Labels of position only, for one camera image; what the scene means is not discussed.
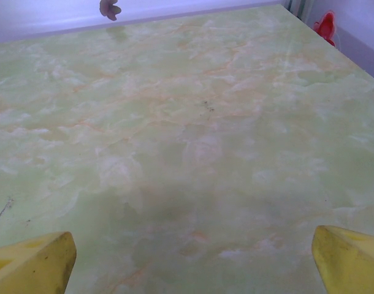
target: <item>yellow plastic piece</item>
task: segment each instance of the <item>yellow plastic piece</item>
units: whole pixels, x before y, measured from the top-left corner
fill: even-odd
[[[0,294],[63,294],[77,256],[71,233],[0,248]]]
[[[319,226],[312,253],[329,294],[374,294],[374,236]]]

